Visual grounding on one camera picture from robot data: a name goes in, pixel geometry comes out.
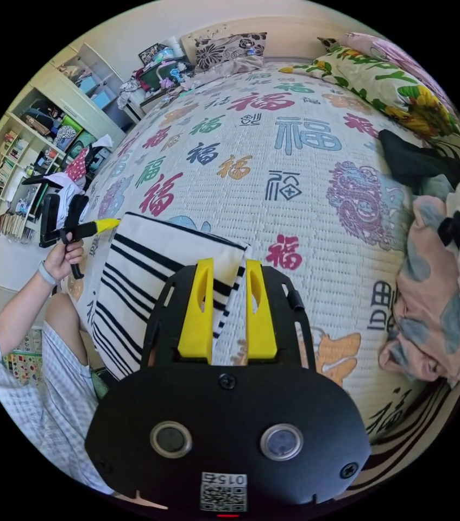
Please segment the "checkered shorts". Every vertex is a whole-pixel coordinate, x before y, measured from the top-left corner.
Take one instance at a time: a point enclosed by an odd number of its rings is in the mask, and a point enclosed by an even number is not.
[[[85,451],[85,437],[98,405],[91,371],[56,332],[42,330],[42,381],[23,385],[4,366],[0,352],[0,401],[25,437],[71,478],[106,494]]]

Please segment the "qr code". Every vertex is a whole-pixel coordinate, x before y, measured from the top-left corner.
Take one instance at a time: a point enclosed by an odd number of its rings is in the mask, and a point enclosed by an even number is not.
[[[201,510],[210,512],[245,512],[246,487],[201,485]]]

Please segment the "screw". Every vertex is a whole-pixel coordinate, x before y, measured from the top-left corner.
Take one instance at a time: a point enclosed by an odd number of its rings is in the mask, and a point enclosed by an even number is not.
[[[221,376],[219,376],[219,385],[221,386],[221,389],[231,391],[237,385],[237,380],[235,379],[235,376],[232,376],[231,374],[221,374]]]
[[[342,467],[342,470],[340,471],[340,477],[342,479],[349,479],[352,478],[356,471],[358,470],[358,463],[348,463],[344,467]]]
[[[103,460],[103,459],[99,460],[98,466],[104,474],[112,473],[112,465],[110,465],[110,463],[107,460]]]

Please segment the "person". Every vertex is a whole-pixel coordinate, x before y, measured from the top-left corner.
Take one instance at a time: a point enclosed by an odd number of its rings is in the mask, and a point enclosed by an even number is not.
[[[42,379],[20,383],[3,357],[17,349],[54,287],[83,258],[83,241],[59,241],[37,272],[0,312],[0,401],[24,436],[53,465],[88,487],[143,506],[155,505],[116,493],[100,477],[85,450],[98,405],[80,319],[70,297],[53,295],[41,332]]]

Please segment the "wristwatch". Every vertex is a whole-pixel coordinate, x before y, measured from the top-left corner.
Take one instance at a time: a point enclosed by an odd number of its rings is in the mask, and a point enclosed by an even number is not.
[[[38,265],[38,271],[40,272],[40,275],[52,286],[56,286],[58,281],[47,271],[45,268],[45,261],[41,261]]]

